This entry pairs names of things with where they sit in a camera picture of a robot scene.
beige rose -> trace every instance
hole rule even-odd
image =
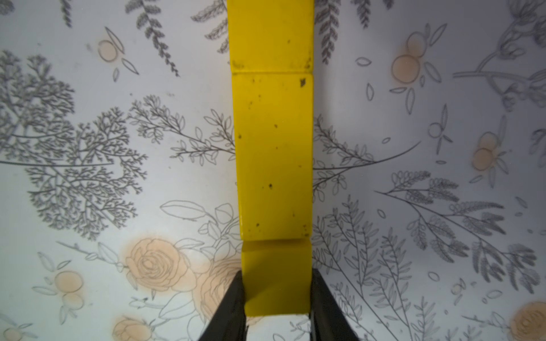
[[[116,341],[148,341],[152,338],[150,326],[135,320],[123,320],[114,326]]]
[[[193,290],[197,282],[195,274],[210,268],[210,260],[199,251],[178,249],[169,242],[151,238],[136,244],[126,263],[130,282],[134,280],[156,291]]]
[[[518,341],[546,340],[546,303],[533,302],[521,308],[510,323]]]
[[[201,318],[210,321],[224,298],[237,271],[241,270],[240,259],[228,259],[214,262],[210,271],[197,279],[192,291],[193,303]],[[262,318],[248,318],[247,324],[253,325]]]

yellow foam block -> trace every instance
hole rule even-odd
[[[312,75],[236,74],[232,83],[242,240],[309,237]]]
[[[230,64],[240,72],[312,72],[313,0],[228,0]]]
[[[246,315],[308,314],[311,253],[308,238],[245,241],[241,261]]]

stack of yellow blocks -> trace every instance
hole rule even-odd
[[[313,0],[227,0],[247,316],[310,311]]]

floral wallpaper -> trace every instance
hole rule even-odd
[[[359,339],[544,340],[546,2],[315,11],[313,266]],[[0,338],[198,340],[242,247],[225,0],[0,0],[0,37]]]

orange circle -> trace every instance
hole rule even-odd
[[[409,55],[423,57],[426,52],[426,38],[423,33],[413,32],[406,40],[406,49]]]
[[[8,328],[4,331],[4,338],[7,341],[19,341],[23,338],[23,335],[17,329]]]
[[[78,291],[83,284],[80,275],[73,271],[63,271],[55,276],[55,286],[64,293]]]
[[[398,56],[391,66],[394,79],[400,83],[413,83],[419,76],[421,65],[417,58],[410,55]]]
[[[493,153],[489,149],[480,148],[474,153],[472,166],[479,171],[483,171],[491,167],[493,159]]]
[[[68,294],[63,295],[63,304],[65,307],[69,309],[79,310],[83,308],[84,301],[78,294],[70,292]]]
[[[105,62],[113,62],[117,58],[117,49],[109,40],[101,40],[98,48],[99,56]]]
[[[479,138],[478,146],[480,148],[489,149],[490,151],[495,150],[495,148],[498,147],[498,137],[497,137],[497,135],[490,132],[490,131],[484,133]]]

